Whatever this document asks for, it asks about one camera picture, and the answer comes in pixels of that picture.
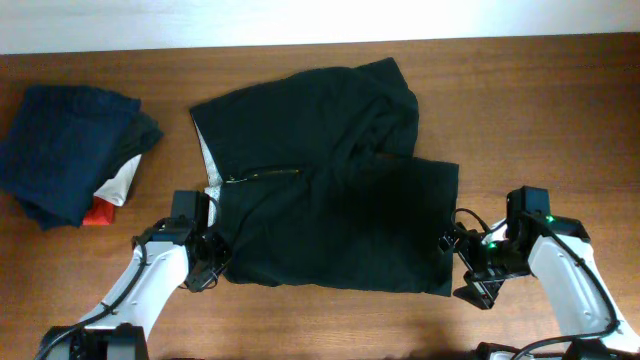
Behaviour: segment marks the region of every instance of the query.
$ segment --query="wooden table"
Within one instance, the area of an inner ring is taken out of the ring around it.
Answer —
[[[143,156],[108,227],[42,232],[0,200],[0,357],[35,353],[45,331],[93,308],[131,257],[129,240],[168,215],[173,191],[207,177],[187,109],[250,84],[393,56],[420,103],[416,156],[460,164],[458,205],[494,221],[505,195],[548,188],[552,211],[581,219],[600,272],[640,329],[640,36],[409,41],[0,57],[0,135],[30,84],[90,84],[141,98],[165,138]],[[454,286],[463,284],[456,260]],[[495,308],[456,298],[221,282],[176,291],[149,338],[156,359],[381,359],[523,346],[556,335],[533,277]]]

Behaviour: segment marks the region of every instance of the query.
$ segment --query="robotic arm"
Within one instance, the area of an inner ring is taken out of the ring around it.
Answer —
[[[184,283],[200,292],[215,286],[231,259],[215,228],[207,228],[210,202],[205,194],[177,191],[171,217],[133,238],[133,259],[104,300],[79,323],[52,327],[36,359],[148,359],[146,339],[176,287]],[[640,352],[640,338],[604,285],[589,236],[579,221],[551,215],[546,190],[512,191],[506,219],[493,227],[470,210],[458,211],[476,217],[483,232],[456,223],[452,236],[441,239],[440,247],[453,247],[468,268],[467,286],[454,295],[491,309],[505,281],[534,275],[563,334],[523,349],[482,343],[476,359],[533,359],[532,350],[555,343],[571,345],[564,355],[535,358],[637,358],[632,354]]]

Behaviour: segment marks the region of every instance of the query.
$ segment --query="pile of clothes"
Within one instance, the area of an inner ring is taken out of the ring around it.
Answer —
[[[43,230],[106,225],[163,136],[141,102],[89,86],[32,86],[0,143],[0,187]]]
[[[305,71],[191,109],[233,283],[451,294],[458,165],[413,157],[393,59]]]

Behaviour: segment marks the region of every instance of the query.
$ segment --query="white cloth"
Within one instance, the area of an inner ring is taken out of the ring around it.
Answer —
[[[104,199],[115,206],[122,206],[127,201],[127,193],[136,174],[142,155],[129,159],[113,179],[107,180],[93,195]]]
[[[209,186],[204,189],[204,193],[214,198],[216,201],[220,200],[220,188],[222,187],[222,177],[218,172],[218,168],[216,167],[216,163],[213,161],[213,157],[211,156],[211,151],[209,151],[209,147],[207,143],[204,142],[202,138],[202,134],[200,134],[200,129],[198,129],[198,125],[196,126],[196,131],[198,132],[198,139],[200,140],[200,147],[202,147],[202,157],[204,158],[204,167],[207,170],[207,177],[209,178]],[[209,202],[209,218],[207,221],[207,226],[213,225],[216,218],[216,207],[213,204],[213,201]]]

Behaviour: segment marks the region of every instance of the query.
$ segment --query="cable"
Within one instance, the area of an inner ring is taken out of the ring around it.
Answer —
[[[80,321],[75,325],[69,326],[67,330],[65,330],[58,336],[56,336],[46,346],[42,347],[41,350],[36,355],[35,360],[45,359],[49,351],[51,351],[51,349],[53,349],[56,345],[58,345],[64,339],[66,339],[76,331],[82,330],[85,326],[92,324],[106,317],[107,315],[111,314],[113,310],[117,308],[118,305],[120,305],[124,301],[124,299],[127,297],[127,295],[129,295],[129,293],[133,289],[133,287],[136,285],[136,282],[138,282],[138,279],[140,279],[140,277],[142,276],[142,272],[145,266],[147,266],[147,247],[144,244],[139,243],[137,240],[136,240],[136,243],[138,244],[138,246],[140,246],[140,249],[142,251],[142,257],[140,258],[140,265],[138,266],[136,273],[133,275],[133,278],[131,278],[131,281],[129,281],[129,284],[127,285],[127,287],[116,298],[116,300],[111,305],[105,306],[104,310],[102,310],[102,312],[99,313],[98,315],[92,316],[86,320]]]
[[[473,216],[474,219],[476,219],[478,221],[478,223],[480,223],[480,226],[482,227],[482,230],[484,230],[484,232],[482,233],[477,233],[477,232],[471,232],[468,230],[465,230],[463,228],[461,228],[460,226],[458,226],[458,224],[456,224],[456,214],[459,212],[465,212],[471,216]],[[487,225],[486,222],[484,222],[484,220],[482,220],[482,218],[480,218],[480,216],[478,216],[478,214],[476,214],[475,212],[473,212],[472,210],[466,209],[466,208],[457,208],[455,210],[453,210],[453,212],[451,213],[451,224],[453,225],[453,227],[456,229],[457,232],[470,236],[470,237],[478,237],[478,238],[483,238],[495,231],[497,231],[498,229],[500,229],[505,223],[506,223],[506,219],[501,221],[498,225],[496,225],[493,229],[491,229],[489,227],[489,225]]]
[[[615,310],[615,307],[613,306],[613,302],[611,302],[611,298],[609,298],[609,295],[607,295],[607,292],[605,291],[605,289],[602,286],[602,284],[598,281],[598,279],[596,278],[596,276],[593,273],[593,271],[591,271],[591,268],[586,266],[584,259],[581,258],[580,256],[578,256],[573,250],[571,250],[571,248],[567,244],[565,244],[565,242],[562,241],[558,237],[558,235],[556,235],[553,231],[551,231],[551,229],[549,229],[547,224],[545,224],[544,222],[540,221],[538,218],[536,218],[535,216],[533,216],[531,214],[523,213],[522,215],[527,217],[527,218],[529,218],[529,219],[531,219],[531,220],[533,220],[533,221],[535,221],[540,227],[542,227],[544,230],[546,230],[546,232],[548,232],[551,235],[551,238],[553,238],[553,240],[562,249],[564,249],[564,251],[566,251],[571,256],[571,258],[573,258],[573,260],[577,264],[580,264],[580,267],[582,267],[584,272],[587,274],[587,277],[589,277],[591,282],[593,282],[593,285],[596,287],[596,290],[598,290],[598,292],[600,293],[600,296],[602,297],[602,299],[603,299],[603,301],[605,303],[605,306],[607,307],[607,310],[609,312],[609,316],[611,318],[611,321],[609,322],[607,327],[602,331],[593,332],[593,333],[587,333],[587,334],[558,336],[558,337],[553,337],[553,338],[549,338],[549,339],[536,341],[536,342],[531,343],[531,344],[523,347],[522,349],[520,349],[520,351],[517,354],[513,355],[511,360],[518,360],[518,359],[522,358],[523,356],[525,356],[526,354],[530,353],[531,351],[533,351],[533,350],[535,350],[537,348],[541,348],[543,346],[548,346],[548,345],[552,345],[552,344],[559,344],[559,343],[565,343],[565,342],[569,342],[569,341],[574,341],[574,340],[584,339],[584,338],[590,338],[590,337],[604,337],[604,336],[607,336],[607,335],[613,333],[618,328],[618,326],[620,325],[620,321],[618,321],[618,319],[617,319],[616,310]]]

